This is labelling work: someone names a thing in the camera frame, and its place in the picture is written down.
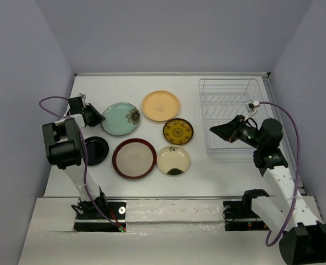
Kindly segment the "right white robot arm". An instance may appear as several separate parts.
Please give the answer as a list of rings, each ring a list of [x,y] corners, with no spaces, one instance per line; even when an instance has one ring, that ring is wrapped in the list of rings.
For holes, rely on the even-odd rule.
[[[210,131],[229,143],[240,140],[255,148],[253,161],[274,196],[263,189],[244,192],[240,203],[246,216],[260,217],[270,232],[266,245],[276,240],[286,264],[326,262],[326,224],[311,211],[296,187],[279,145],[283,138],[279,121],[265,119],[259,128],[250,127],[244,116],[213,126]]]

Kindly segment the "light blue flower plate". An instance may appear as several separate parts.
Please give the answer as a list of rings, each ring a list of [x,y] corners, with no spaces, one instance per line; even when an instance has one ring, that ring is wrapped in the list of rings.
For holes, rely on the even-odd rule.
[[[140,123],[140,112],[136,106],[119,102],[110,105],[102,114],[103,129],[110,135],[123,136],[133,132]]]

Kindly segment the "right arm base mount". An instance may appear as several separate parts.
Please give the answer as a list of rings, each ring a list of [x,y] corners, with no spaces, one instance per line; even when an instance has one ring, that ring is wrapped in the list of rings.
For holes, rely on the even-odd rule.
[[[255,213],[247,212],[241,201],[223,202],[222,217],[226,231],[268,231],[269,227]]]

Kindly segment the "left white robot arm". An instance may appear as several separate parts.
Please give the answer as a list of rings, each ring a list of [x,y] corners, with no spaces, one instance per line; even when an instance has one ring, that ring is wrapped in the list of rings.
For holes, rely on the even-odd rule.
[[[92,104],[85,103],[85,95],[65,98],[46,97],[39,102],[39,107],[59,118],[58,121],[42,125],[46,158],[52,166],[62,170],[76,187],[80,202],[72,205],[73,210],[82,216],[93,219],[104,218],[109,210],[107,198],[101,187],[88,172],[88,151],[82,129],[94,127],[104,120]],[[69,105],[67,115],[61,116],[46,109],[43,102],[49,99],[63,99]]]

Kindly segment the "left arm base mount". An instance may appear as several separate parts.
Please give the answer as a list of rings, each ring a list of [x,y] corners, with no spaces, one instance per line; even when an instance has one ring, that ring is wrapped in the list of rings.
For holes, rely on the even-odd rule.
[[[107,207],[98,206],[109,220],[104,218],[93,205],[86,210],[81,202],[71,207],[76,213],[73,229],[77,232],[126,232],[127,202],[125,200],[109,200]]]

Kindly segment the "red rim white plate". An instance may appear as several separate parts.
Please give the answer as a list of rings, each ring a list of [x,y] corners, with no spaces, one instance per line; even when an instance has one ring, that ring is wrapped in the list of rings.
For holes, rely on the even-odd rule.
[[[157,153],[151,143],[132,138],[121,142],[114,150],[112,165],[118,175],[129,180],[146,177],[156,165]]]

